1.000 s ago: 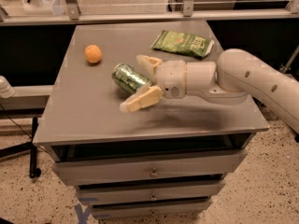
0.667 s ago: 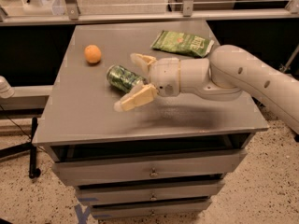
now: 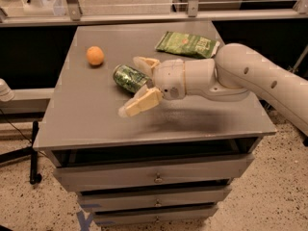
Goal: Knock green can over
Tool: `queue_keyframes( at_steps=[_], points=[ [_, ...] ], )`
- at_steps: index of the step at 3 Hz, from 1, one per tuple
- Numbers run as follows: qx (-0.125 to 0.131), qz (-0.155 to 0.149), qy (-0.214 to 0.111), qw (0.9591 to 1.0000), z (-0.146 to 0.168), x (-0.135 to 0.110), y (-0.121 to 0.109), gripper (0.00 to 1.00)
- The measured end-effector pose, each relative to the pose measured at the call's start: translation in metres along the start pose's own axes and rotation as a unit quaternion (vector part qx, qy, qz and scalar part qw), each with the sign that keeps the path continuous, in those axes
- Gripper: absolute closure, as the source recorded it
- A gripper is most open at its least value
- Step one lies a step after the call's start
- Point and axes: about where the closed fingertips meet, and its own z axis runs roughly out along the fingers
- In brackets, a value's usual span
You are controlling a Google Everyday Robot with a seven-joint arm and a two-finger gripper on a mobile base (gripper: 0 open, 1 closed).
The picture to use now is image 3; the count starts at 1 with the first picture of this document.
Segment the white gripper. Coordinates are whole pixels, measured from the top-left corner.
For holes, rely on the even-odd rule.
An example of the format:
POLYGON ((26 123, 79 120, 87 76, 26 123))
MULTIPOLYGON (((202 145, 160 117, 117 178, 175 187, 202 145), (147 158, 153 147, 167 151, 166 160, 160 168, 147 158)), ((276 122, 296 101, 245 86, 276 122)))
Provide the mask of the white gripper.
POLYGON ((134 57, 135 68, 152 77, 154 85, 149 88, 143 86, 133 98, 128 100, 119 110, 121 117, 136 116, 141 112, 150 110, 160 104, 162 99, 178 100, 186 96, 184 62, 180 59, 160 63, 157 59, 134 57))

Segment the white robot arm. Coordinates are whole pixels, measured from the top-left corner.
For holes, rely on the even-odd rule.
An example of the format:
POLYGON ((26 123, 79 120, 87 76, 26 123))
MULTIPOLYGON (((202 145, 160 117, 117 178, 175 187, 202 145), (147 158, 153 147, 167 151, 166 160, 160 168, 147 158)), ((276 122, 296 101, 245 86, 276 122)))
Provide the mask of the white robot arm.
POLYGON ((308 81, 245 45, 226 44, 213 59, 161 62, 136 57, 133 62, 150 82, 118 110, 122 117, 150 110, 164 99, 198 95, 224 102, 253 92, 308 135, 308 81))

